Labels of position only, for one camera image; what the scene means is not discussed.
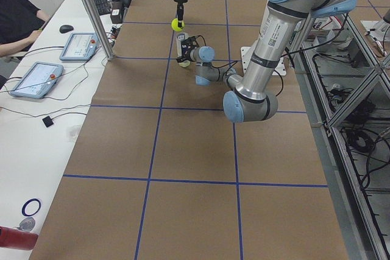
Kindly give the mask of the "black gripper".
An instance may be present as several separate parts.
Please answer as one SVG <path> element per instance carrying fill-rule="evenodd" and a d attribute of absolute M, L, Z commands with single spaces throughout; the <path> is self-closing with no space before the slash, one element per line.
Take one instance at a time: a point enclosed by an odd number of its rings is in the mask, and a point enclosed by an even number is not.
<path fill-rule="evenodd" d="M 177 26 L 183 27 L 183 16 L 184 16 L 184 5 L 183 3 L 188 2 L 188 0 L 174 0 L 177 3 Z"/>
<path fill-rule="evenodd" d="M 188 63 L 189 61 L 199 60 L 199 47 L 188 47 L 184 53 L 184 56 L 176 58 L 178 63 Z"/>

